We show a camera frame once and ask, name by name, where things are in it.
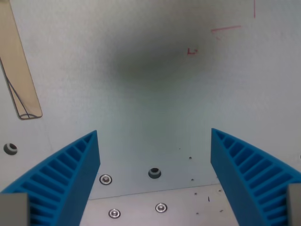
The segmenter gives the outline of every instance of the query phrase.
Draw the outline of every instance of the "wooden strip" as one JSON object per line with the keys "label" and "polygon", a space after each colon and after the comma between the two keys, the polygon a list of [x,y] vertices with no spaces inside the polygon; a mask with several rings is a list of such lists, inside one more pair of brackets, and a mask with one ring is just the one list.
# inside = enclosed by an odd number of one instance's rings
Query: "wooden strip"
{"label": "wooden strip", "polygon": [[3,72],[14,87],[22,103],[8,84],[20,119],[42,117],[42,110],[32,81],[19,33],[9,1],[0,0],[0,58]]}

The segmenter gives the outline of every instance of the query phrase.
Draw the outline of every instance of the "blue ribbed pad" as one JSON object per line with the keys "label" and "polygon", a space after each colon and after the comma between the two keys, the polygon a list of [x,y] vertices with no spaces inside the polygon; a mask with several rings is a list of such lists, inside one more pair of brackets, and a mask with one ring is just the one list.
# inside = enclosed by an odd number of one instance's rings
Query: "blue ribbed pad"
{"label": "blue ribbed pad", "polygon": [[301,182],[298,171],[216,129],[211,164],[240,226],[287,225],[286,190],[288,184]]}
{"label": "blue ribbed pad", "polygon": [[99,165],[93,131],[39,163],[2,193],[28,193],[31,226],[78,226]]}

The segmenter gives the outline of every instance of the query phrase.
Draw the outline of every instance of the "white surface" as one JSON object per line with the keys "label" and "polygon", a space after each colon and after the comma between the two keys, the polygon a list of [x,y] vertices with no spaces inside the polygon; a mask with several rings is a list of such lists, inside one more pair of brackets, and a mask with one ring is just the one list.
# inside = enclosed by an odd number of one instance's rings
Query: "white surface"
{"label": "white surface", "polygon": [[299,1],[258,0],[256,19],[252,0],[11,4],[43,117],[20,121],[0,76],[0,141],[18,147],[1,188],[94,129],[113,183],[91,199],[218,183],[212,127],[301,170]]}
{"label": "white surface", "polygon": [[[213,185],[89,200],[80,226],[238,226],[220,189]],[[167,205],[165,213],[155,210],[160,202]],[[108,215],[114,208],[121,213],[118,219]]]}

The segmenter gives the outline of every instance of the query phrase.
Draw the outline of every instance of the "red pen mark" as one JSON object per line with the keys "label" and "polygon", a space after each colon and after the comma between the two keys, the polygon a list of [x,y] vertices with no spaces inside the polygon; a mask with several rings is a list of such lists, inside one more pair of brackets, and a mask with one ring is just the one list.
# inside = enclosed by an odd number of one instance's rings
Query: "red pen mark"
{"label": "red pen mark", "polygon": [[190,52],[190,48],[188,48],[187,55],[194,55],[194,54],[196,54],[197,52],[198,52],[198,50],[195,49],[194,52],[191,53],[191,52]]}
{"label": "red pen mark", "polygon": [[241,28],[240,25],[237,26],[231,26],[231,27],[221,27],[221,28],[215,28],[215,29],[211,29],[211,32],[219,32],[219,31],[223,31],[223,30],[230,30],[230,29],[236,29],[236,28]]}
{"label": "red pen mark", "polygon": [[254,18],[256,18],[256,0],[254,0]]}

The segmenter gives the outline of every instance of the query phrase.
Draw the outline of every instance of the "metal rivet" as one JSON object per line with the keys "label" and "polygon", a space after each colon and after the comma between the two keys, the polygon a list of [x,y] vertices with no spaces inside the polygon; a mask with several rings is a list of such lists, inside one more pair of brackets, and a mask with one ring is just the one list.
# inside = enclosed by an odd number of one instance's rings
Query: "metal rivet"
{"label": "metal rivet", "polygon": [[99,181],[103,185],[109,185],[110,183],[112,183],[112,178],[108,174],[103,174],[103,175],[100,176]]}
{"label": "metal rivet", "polygon": [[152,179],[158,179],[161,175],[161,170],[159,170],[158,168],[152,168],[149,170],[149,177]]}
{"label": "metal rivet", "polygon": [[11,143],[7,143],[4,145],[3,150],[5,151],[6,154],[9,155],[14,155],[17,154],[18,149],[14,144]]}
{"label": "metal rivet", "polygon": [[110,218],[116,219],[120,217],[120,211],[118,209],[112,209],[109,211]]}
{"label": "metal rivet", "polygon": [[156,205],[156,211],[158,213],[164,213],[164,212],[166,212],[166,210],[167,210],[167,205],[166,204],[159,203],[159,204]]}

